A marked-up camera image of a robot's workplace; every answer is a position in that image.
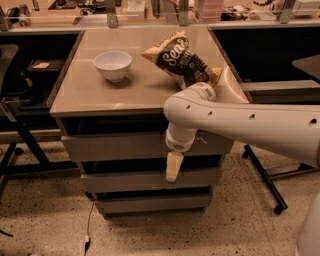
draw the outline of bottom drawer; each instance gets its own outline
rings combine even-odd
[[[163,210],[205,209],[212,200],[211,192],[167,197],[130,197],[96,201],[103,215],[112,213],[137,213]]]

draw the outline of countertop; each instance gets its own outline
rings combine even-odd
[[[178,92],[174,80],[141,53],[177,30],[184,30],[193,51],[210,67],[223,67],[215,86],[219,102],[247,103],[206,26],[159,26],[87,29],[50,109],[53,117],[96,116],[119,112],[162,112],[166,99]],[[123,50],[133,63],[120,83],[105,80],[93,60],[102,52]]]

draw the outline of desk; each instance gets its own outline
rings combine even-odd
[[[201,131],[201,139],[185,154],[177,181],[165,179],[168,123],[162,108],[178,89],[141,53],[177,29],[181,28],[87,29],[50,109],[86,190],[104,216],[205,209],[219,181],[233,141]],[[183,30],[200,58],[209,66],[224,67],[216,86],[218,101],[247,102],[207,27]],[[107,50],[124,50],[133,57],[128,77],[117,85],[104,80],[93,65],[94,57]]]

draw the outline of drawer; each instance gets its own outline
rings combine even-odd
[[[211,193],[169,197],[138,197],[96,201],[96,207],[103,215],[162,210],[205,209],[210,205],[211,200]]]
[[[199,168],[181,170],[174,183],[166,180],[165,170],[119,172],[104,174],[83,174],[81,180],[89,193],[139,192],[150,194],[152,191],[166,189],[185,189],[210,187],[217,185],[222,168]]]
[[[167,157],[169,151],[164,131],[63,136],[62,142],[74,162]],[[185,156],[225,155],[232,145],[233,140],[198,132]]]

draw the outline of floor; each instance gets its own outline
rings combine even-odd
[[[320,192],[320,173],[276,179],[289,205],[276,215],[270,192],[251,161],[242,158],[243,146],[235,142],[227,155],[206,212],[105,219],[85,196],[77,170],[10,176],[1,191],[0,229],[13,237],[0,234],[0,255],[84,255],[87,231],[91,241],[87,256],[294,255],[308,206]],[[11,164],[34,162],[28,149],[21,147],[25,153]],[[60,143],[41,147],[53,161],[68,158]],[[0,148],[5,151],[6,145]],[[253,149],[265,167],[292,162]]]

